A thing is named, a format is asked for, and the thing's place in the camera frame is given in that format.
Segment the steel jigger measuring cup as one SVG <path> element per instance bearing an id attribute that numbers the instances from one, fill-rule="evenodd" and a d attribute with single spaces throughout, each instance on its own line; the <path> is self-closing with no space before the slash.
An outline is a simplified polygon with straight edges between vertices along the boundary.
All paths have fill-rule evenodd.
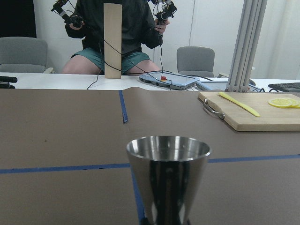
<path id="1" fill-rule="evenodd" d="M 143 205 L 142 225 L 188 225 L 211 148 L 182 136 L 147 136 L 126 146 Z"/>

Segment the teach pendant with red button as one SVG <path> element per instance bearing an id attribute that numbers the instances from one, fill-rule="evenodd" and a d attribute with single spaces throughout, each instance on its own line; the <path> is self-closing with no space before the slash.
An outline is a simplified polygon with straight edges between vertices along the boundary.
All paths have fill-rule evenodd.
<path id="1" fill-rule="evenodd" d="M 139 80 L 159 87 L 166 87 L 174 90 L 186 90 L 200 81 L 200 78 L 171 72 L 157 71 L 141 74 L 139 75 Z"/>

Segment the blue tape line crosswise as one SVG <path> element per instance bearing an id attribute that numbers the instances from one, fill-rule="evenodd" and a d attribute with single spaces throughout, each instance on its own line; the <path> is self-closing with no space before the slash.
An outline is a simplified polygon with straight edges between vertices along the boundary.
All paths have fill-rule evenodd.
<path id="1" fill-rule="evenodd" d="M 294 154 L 294 155 L 278 155 L 278 156 L 211 158 L 208 160 L 208 163 L 231 163 L 231 162 L 281 160 L 281 159 L 296 159 L 296 158 L 300 158 L 300 155 Z M 114 164 L 103 164 L 103 165 L 10 168 L 10 169 L 1 169 L 0 173 L 1 174 L 43 173 L 43 172 L 46 173 L 46 172 L 97 170 L 97 169 L 119 169 L 119 168 L 129 168 L 129 167 L 130 167 L 129 163 L 114 163 Z"/>

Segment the grey office chair right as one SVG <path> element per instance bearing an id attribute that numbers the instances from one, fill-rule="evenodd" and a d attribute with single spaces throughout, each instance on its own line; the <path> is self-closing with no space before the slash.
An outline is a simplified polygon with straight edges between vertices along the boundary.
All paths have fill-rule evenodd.
<path id="1" fill-rule="evenodd" d="M 176 54 L 179 74 L 214 77 L 215 52 L 211 48 L 184 46 L 178 48 Z"/>

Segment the grey office chair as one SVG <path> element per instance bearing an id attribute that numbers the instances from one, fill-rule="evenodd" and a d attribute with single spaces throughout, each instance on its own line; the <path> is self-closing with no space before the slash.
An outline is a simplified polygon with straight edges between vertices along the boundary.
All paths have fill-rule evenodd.
<path id="1" fill-rule="evenodd" d="M 215 52 L 211 48 L 184 46 L 178 48 L 176 54 L 179 74 L 214 77 Z"/>
<path id="2" fill-rule="evenodd" d="M 0 71 L 7 73 L 53 73 L 47 67 L 47 42 L 33 37 L 0 39 Z"/>

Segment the yellow plastic knife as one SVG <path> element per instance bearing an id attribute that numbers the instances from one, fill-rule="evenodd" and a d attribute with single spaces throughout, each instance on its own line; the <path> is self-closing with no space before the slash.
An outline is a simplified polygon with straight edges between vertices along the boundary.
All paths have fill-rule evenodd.
<path id="1" fill-rule="evenodd" d="M 235 98 L 229 96 L 225 92 L 219 92 L 218 95 L 225 98 L 225 99 L 227 99 L 227 100 L 229 100 L 229 101 L 231 101 L 232 103 L 238 105 L 239 107 L 241 107 L 244 110 L 248 111 L 249 113 L 251 113 L 255 117 L 260 117 L 260 114 L 255 109 L 253 109 L 252 107 L 250 107 L 250 106 L 248 106 L 248 105 L 246 105 L 242 102 L 239 102 L 238 100 L 236 100 Z"/>

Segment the blue tape line lengthwise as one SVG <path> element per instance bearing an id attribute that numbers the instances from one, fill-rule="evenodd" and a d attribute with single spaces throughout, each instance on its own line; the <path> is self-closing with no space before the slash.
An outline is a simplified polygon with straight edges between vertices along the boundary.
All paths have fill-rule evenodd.
<path id="1" fill-rule="evenodd" d="M 123 123 L 126 124 L 128 122 L 128 115 L 127 115 L 127 110 L 126 110 L 126 105 L 125 105 L 125 100 L 123 97 L 123 92 L 119 90 L 119 97 L 120 97 L 120 106 L 121 106 L 121 111 L 122 111 L 122 118 L 123 118 Z M 138 185 L 136 183 L 135 175 L 133 171 L 131 170 L 131 176 L 132 176 L 132 182 L 133 182 L 133 188 L 134 188 L 134 195 L 135 195 L 135 203 L 137 207 L 137 215 L 138 215 L 138 221 L 139 224 L 143 224 L 143 219 L 144 219 L 144 206 L 142 202 L 142 198 L 138 189 Z"/>

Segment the upright wooden plank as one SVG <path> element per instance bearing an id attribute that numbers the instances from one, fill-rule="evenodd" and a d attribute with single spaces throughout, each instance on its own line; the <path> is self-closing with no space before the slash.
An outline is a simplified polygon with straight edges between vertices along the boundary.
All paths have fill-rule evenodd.
<path id="1" fill-rule="evenodd" d="M 104 3 L 105 78 L 121 78 L 122 5 Z"/>

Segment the wooden cutting board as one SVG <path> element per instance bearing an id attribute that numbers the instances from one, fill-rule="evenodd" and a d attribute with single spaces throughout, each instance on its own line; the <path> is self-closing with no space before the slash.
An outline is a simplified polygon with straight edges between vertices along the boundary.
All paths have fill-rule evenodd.
<path id="1" fill-rule="evenodd" d="M 299 100 L 295 93 L 277 92 L 248 92 L 234 93 L 228 95 L 234 99 L 252 107 L 260 116 L 256 117 L 236 105 L 235 103 L 221 97 L 217 91 L 200 91 L 198 97 L 218 113 L 224 113 L 224 121 L 237 131 L 299 131 L 300 110 L 288 107 L 278 108 L 269 105 L 268 101 L 275 98 L 291 98 Z"/>

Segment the lemon slice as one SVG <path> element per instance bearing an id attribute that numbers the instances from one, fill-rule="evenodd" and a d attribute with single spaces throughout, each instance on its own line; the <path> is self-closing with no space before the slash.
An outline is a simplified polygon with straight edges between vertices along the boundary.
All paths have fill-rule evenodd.
<path id="1" fill-rule="evenodd" d="M 268 101 L 268 104 L 277 108 L 288 108 L 293 102 L 286 98 L 275 98 Z"/>
<path id="2" fill-rule="evenodd" d="M 289 101 L 291 102 L 290 107 L 293 108 L 300 108 L 300 102 L 298 100 L 295 99 L 289 99 Z"/>

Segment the black keyboard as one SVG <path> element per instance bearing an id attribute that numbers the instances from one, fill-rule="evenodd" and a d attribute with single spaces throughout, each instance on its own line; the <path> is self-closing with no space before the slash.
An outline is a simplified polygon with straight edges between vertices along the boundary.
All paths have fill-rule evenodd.
<path id="1" fill-rule="evenodd" d="M 269 84 L 269 88 L 282 91 L 282 92 L 299 92 L 300 91 L 300 83 L 292 82 L 292 83 L 276 83 Z"/>

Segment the grey office chair left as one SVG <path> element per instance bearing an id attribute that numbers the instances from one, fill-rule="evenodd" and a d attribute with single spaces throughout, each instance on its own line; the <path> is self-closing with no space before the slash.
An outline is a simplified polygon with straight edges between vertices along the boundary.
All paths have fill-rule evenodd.
<path id="1" fill-rule="evenodd" d="M 0 71 L 7 73 L 53 73 L 47 67 L 47 42 L 33 37 L 0 39 Z"/>

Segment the aluminium frame post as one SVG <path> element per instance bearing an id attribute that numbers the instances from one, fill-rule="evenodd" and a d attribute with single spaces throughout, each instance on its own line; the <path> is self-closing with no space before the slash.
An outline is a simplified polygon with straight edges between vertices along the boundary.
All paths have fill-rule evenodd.
<path id="1" fill-rule="evenodd" d="M 243 4 L 231 69 L 225 91 L 247 92 L 267 0 Z"/>

